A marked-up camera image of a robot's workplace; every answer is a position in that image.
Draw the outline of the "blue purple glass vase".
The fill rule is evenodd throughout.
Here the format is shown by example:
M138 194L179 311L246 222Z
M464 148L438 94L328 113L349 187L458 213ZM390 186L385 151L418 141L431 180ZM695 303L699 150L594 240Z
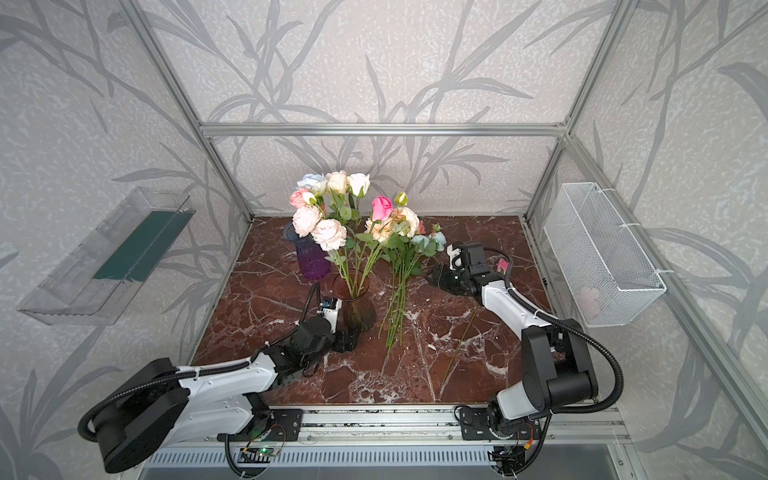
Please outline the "blue purple glass vase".
M289 223L283 230L283 236L294 245L299 271L306 280L315 283L328 276L332 263L310 234L300 236L294 225Z

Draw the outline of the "red smoky glass vase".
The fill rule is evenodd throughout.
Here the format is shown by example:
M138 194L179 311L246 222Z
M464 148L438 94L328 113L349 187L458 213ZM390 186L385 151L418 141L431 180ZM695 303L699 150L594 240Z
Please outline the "red smoky glass vase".
M337 274L331 283L333 296L341 301L337 331L343 333L365 332L377 321L376 307L369 294L370 281L358 275L358 287L351 293L347 282Z

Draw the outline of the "magenta pink rose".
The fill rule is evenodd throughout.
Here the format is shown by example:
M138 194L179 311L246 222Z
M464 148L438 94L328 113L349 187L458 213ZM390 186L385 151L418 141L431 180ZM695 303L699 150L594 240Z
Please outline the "magenta pink rose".
M387 220L394 210L392 201L385 196L378 196L372 201L371 220L383 222Z

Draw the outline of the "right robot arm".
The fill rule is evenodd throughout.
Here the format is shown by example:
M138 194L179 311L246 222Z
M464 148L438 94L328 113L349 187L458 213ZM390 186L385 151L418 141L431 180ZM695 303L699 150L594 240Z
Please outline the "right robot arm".
M465 440L505 440L522 432L543 434L539 419L554 414L591 414L614 406L624 391L615 356L584 332L579 322L561 319L524 297L511 281L511 268L493 271L479 243L447 249L449 262L428 276L431 285L474 298L514 333L521 345L522 378L499 391L485 408L459 406Z

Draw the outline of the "white blue rose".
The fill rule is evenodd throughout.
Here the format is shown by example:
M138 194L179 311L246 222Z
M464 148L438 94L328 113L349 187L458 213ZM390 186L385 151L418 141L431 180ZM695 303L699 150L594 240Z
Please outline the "white blue rose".
M306 189L315 196L323 195L327 189L327 179L320 174L306 174L297 182L299 189Z

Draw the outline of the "cream peach rose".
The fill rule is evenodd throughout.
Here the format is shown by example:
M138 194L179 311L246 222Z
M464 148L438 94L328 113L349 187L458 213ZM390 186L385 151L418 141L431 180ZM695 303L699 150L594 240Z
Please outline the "cream peach rose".
M346 194L348 190L348 175L345 171L335 171L325 175L326 189L336 194Z

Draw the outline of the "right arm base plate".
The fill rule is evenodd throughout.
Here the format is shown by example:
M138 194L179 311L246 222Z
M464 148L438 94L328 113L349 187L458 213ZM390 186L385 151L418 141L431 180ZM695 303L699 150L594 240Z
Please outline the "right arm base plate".
M512 440L532 443L542 433L542 425L538 420L531 421L528 417L506 419L496 405L458 405L454 407L453 415L461 429L462 439L466 441Z

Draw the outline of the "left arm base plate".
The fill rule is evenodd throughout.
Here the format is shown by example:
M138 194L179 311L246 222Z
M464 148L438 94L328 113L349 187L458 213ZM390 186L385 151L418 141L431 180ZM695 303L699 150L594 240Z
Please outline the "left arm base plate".
M301 409L258 411L235 438L241 442L296 442L301 430L303 413Z

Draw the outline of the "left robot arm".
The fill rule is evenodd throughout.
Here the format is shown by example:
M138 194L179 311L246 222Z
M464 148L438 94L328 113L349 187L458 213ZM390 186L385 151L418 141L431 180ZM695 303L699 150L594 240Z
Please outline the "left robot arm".
M353 302L349 295L321 298L289 333L240 360L204 366L153 360L91 407L77 433L98 445L110 474L189 440L259 437L278 423L264 393L312 375L329 352L344 350L353 335L344 316Z

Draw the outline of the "pale pink peony spray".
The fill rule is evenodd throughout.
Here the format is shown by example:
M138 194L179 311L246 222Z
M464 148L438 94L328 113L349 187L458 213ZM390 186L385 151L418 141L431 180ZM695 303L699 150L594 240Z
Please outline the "pale pink peony spray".
M349 296L356 297L360 293L360 286L352 273L346 253L347 228L336 219L326 218L318 206L309 204L296 210L292 223L300 237L311 236L312 240L320 246L346 282Z

